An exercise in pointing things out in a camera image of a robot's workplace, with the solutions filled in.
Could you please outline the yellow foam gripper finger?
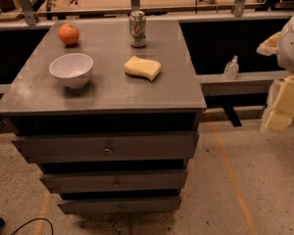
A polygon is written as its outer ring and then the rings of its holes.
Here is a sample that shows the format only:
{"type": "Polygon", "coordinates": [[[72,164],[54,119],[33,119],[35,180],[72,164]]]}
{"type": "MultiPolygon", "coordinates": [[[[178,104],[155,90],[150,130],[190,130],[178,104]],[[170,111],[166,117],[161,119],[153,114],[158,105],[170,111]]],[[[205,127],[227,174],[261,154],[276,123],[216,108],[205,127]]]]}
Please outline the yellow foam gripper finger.
{"type": "Polygon", "coordinates": [[[283,132],[294,120],[294,74],[275,80],[269,88],[267,106],[262,116],[262,127],[272,132],[283,132]]]}
{"type": "Polygon", "coordinates": [[[267,40],[259,45],[257,53],[263,56],[276,55],[278,50],[278,40],[280,37],[280,31],[273,34],[267,40]]]}

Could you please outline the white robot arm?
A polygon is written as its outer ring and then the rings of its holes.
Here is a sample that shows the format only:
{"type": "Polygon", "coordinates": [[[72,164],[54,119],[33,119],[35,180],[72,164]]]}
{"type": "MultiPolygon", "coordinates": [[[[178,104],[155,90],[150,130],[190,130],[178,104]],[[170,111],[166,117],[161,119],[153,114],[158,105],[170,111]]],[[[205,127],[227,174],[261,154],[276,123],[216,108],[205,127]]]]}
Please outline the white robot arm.
{"type": "Polygon", "coordinates": [[[282,81],[271,85],[263,114],[265,129],[282,132],[294,120],[294,15],[280,32],[261,43],[257,52],[264,56],[275,55],[278,65],[289,71],[282,81]]]}

